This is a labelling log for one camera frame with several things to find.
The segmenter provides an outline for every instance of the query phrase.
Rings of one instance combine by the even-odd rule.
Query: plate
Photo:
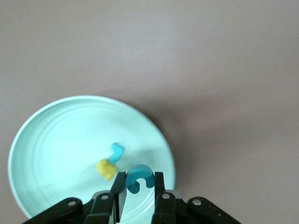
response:
[[[31,218],[67,197],[87,203],[93,194],[109,190],[96,164],[109,158],[118,142],[125,152],[118,171],[144,164],[164,173],[173,189],[175,167],[159,129],[142,113],[120,101],[75,96],[51,103],[33,114],[17,133],[9,154],[8,176],[13,195]],[[127,193],[121,224],[150,223],[154,188],[140,180],[140,192]]]

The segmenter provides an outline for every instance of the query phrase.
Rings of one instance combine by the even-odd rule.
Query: blue object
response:
[[[146,165],[136,165],[127,172],[126,186],[131,193],[137,194],[139,192],[140,184],[137,182],[139,178],[145,179],[147,188],[155,186],[153,171]]]
[[[109,163],[114,165],[125,151],[124,147],[120,146],[118,143],[113,143],[111,145],[112,150],[114,151],[113,155],[109,159]]]

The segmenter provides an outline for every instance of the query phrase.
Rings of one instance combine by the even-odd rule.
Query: yellow object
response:
[[[110,181],[116,173],[116,167],[110,164],[106,159],[102,159],[98,162],[96,168],[97,171],[108,181]]]

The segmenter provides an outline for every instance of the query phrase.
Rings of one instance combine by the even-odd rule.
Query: small toy piece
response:
[[[110,157],[109,163],[110,164],[115,164],[125,151],[124,147],[120,146],[118,143],[113,143],[111,145],[112,150],[114,151],[114,154]]]
[[[147,188],[155,186],[153,171],[146,165],[136,165],[127,172],[126,186],[131,193],[137,194],[139,192],[140,184],[137,182],[139,178],[145,179]]]
[[[110,164],[107,159],[102,159],[98,162],[96,168],[97,171],[108,181],[110,181],[116,173],[116,167]]]

